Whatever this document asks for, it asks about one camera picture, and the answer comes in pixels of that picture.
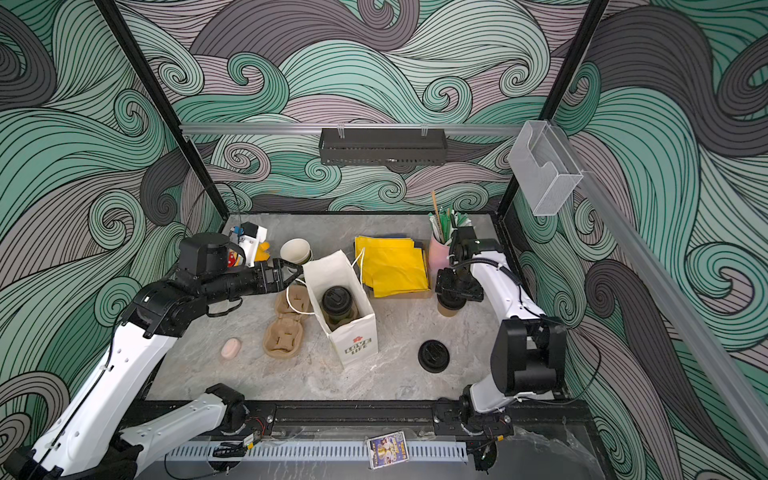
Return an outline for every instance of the swirl pattern wall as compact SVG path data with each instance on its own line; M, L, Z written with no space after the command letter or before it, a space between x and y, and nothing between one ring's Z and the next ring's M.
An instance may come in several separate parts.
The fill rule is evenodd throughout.
M184 224L220 228L201 191L92 0L0 6L0 462L64 411Z
M118 0L182 122L334 124L537 118L587 3ZM497 137L450 139L444 167L389 169L325 167L318 137L196 140L234 210L428 210L433 190L490 210L511 177Z
M555 120L768 400L768 2L650 3L608 12ZM585 396L619 478L768 478L589 199L515 209L538 304L604 354ZM570 346L580 392L597 355Z

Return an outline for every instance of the black cup lid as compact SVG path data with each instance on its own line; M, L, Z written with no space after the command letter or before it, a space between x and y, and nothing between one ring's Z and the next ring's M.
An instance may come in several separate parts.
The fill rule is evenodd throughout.
M345 315L352 308L352 294L343 286L332 286L323 294L323 310L329 315Z
M466 298L461 298L460 296L450 293L450 292L443 292L437 296L437 301L440 302L440 305L443 305L448 310L461 310L464 308L464 305L467 304Z
M427 340L419 347L419 364L430 373L440 373L448 366L451 355L437 340Z

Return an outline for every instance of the pink cup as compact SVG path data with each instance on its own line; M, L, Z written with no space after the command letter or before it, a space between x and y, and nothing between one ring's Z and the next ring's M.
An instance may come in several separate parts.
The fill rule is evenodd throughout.
M434 235L429 241L429 256L427 261L429 262L429 285L435 288L435 279L437 278L437 272L440 269L448 268L448 254L450 247L438 242Z

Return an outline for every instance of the black metal pole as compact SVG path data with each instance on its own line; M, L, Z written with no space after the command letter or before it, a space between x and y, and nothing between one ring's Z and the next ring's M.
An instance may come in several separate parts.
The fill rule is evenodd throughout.
M208 196L214 203L216 210L219 211L222 218L227 219L230 211L227 208L227 204L224 203L224 198L221 197L219 190L216 188L216 185L214 185L214 181L210 177L208 170L205 168L203 159L197 153L194 144L182 135L181 129L179 128L179 125L181 125L179 117L176 115L173 106L165 97L160 83L152 73L149 62L147 62L147 59L141 53L136 38L131 34L131 30L125 23L123 15L120 15L118 6L114 3L114 0L94 0L94 2L101 12L101 15L104 17L104 20L107 22L107 25L109 25L109 28L112 30L112 34L118 40L128 61L133 65L139 80L141 80L144 88L147 89L147 93L149 94L152 103L154 103L154 106L160 113L163 121L165 121L165 124L170 129L174 139L176 139L176 143L179 144L181 153L200 179L205 191L208 192Z
M549 96L547 96L547 101L544 103L541 113L538 115L539 120L551 120L554 118L554 113L558 110L558 105L560 105L568 86L571 84L571 80L576 75L581 59L584 57L587 47L589 47L592 35L594 35L594 31L598 28L598 23L600 23L600 19L603 17L607 6L608 0L592 0L589 3L581 24L576 31L576 35L571 41L571 47L565 55L563 66L554 80L552 90L549 92ZM520 184L517 179L512 178L507 186L507 190L504 192L502 201L498 204L497 214L500 217L503 218L507 214L509 207L512 205L512 199L515 198L519 187Z

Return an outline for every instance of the yellow paper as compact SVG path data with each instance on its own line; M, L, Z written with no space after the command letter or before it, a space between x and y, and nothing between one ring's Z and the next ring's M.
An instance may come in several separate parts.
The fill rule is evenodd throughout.
M356 238L355 256L366 249L358 260L362 282L373 288L373 296L429 290L422 250L413 244L409 238Z

